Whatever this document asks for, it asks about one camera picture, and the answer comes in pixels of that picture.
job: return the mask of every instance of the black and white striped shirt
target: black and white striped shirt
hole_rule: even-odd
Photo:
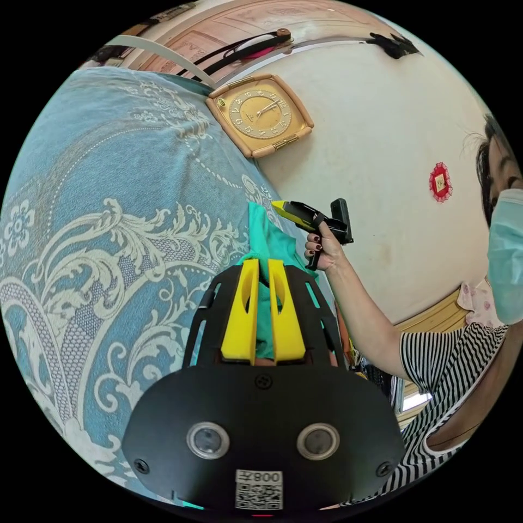
[[[475,389],[499,350],[507,327],[491,329],[471,323],[448,333],[402,333],[403,367],[419,388],[432,399],[403,431],[406,453],[391,477],[375,496],[396,490],[432,472],[463,445],[432,451],[427,438],[457,411]]]

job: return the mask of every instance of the clock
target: clock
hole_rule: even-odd
[[[314,127],[300,99],[276,75],[247,76],[214,90],[205,102],[247,158],[274,153]]]

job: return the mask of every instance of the hand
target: hand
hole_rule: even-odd
[[[311,258],[316,251],[321,251],[320,259],[318,260],[318,269],[320,271],[327,271],[338,267],[340,263],[346,261],[345,253],[339,241],[332,234],[325,222],[320,224],[321,238],[316,233],[310,233],[307,236],[305,243],[305,257]]]

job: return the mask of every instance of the blue bedspread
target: blue bedspread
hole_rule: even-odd
[[[181,367],[212,278],[248,252],[248,202],[303,249],[207,94],[151,72],[75,72],[28,135],[0,216],[0,304],[27,386],[88,464],[151,497],[123,431],[141,394]],[[332,304],[323,275],[320,287]]]

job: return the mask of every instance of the black hair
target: black hair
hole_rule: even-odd
[[[514,153],[508,144],[508,141],[501,130],[498,122],[491,114],[485,115],[485,138],[482,140],[478,152],[476,154],[476,172],[478,174],[479,184],[481,185],[481,197],[483,204],[483,212],[485,213],[485,219],[490,227],[490,221],[492,219],[492,211],[494,208],[490,202],[490,188],[492,186],[492,179],[490,176],[489,167],[489,148],[492,138],[495,136],[507,149],[509,154],[514,157]]]

